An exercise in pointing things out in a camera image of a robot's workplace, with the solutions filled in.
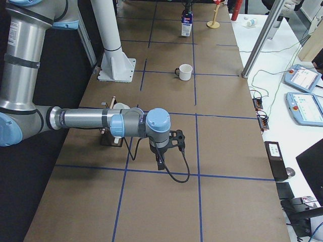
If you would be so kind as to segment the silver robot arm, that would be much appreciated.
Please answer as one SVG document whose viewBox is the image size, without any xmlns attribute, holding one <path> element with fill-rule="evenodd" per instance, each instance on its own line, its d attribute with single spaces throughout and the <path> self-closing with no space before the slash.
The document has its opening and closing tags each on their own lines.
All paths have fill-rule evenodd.
<svg viewBox="0 0 323 242">
<path fill-rule="evenodd" d="M 43 133 L 60 129 L 101 129 L 98 120 L 80 113 L 67 100 L 79 100 L 79 61 L 85 59 L 77 32 L 77 1 L 6 1 L 11 18 L 1 78 L 1 171 L 19 170 L 40 150 Z"/>
</svg>

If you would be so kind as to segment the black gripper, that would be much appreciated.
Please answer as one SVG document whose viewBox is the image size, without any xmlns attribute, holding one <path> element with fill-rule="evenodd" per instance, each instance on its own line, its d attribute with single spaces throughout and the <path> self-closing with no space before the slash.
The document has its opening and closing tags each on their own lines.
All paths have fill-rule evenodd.
<svg viewBox="0 0 323 242">
<path fill-rule="evenodd" d="M 166 140 L 164 140 L 162 142 L 157 142 L 157 141 L 154 141 L 154 139 L 152 137 L 149 137 L 150 150 L 156 155 L 155 157 L 156 157 L 158 170 L 165 169 L 165 165 L 164 165 L 162 158 L 165 157 L 165 153 L 168 149 L 168 147 L 167 147 L 168 143 L 169 143 L 169 138 L 167 138 Z"/>
</svg>

